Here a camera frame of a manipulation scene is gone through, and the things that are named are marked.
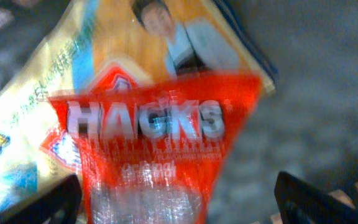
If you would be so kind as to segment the beige wet wipes packet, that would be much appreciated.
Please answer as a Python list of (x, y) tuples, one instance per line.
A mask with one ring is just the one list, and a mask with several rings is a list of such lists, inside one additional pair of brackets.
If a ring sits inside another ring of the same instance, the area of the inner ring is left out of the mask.
[(260, 97), (274, 70), (225, 1), (72, 1), (0, 93), (0, 212), (75, 174), (78, 146), (49, 103), (55, 95), (124, 91), (208, 70), (256, 71)]

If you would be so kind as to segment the red Hacks candy bag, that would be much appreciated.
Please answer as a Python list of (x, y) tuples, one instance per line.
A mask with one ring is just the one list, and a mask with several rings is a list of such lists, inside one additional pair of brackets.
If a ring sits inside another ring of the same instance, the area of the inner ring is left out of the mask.
[(208, 70), (48, 100), (78, 146), (90, 223), (204, 223), (216, 179), (257, 106), (256, 71)]

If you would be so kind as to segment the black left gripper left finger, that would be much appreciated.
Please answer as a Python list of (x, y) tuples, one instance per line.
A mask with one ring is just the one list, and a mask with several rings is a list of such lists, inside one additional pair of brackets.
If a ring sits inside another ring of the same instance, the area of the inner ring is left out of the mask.
[(0, 223), (75, 224), (82, 189), (75, 174), (0, 212)]

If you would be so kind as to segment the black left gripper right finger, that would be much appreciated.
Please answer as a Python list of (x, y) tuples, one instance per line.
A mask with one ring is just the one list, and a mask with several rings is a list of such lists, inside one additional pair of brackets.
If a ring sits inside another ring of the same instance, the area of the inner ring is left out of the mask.
[(358, 224), (358, 210), (297, 177), (278, 173), (275, 199), (284, 224)]

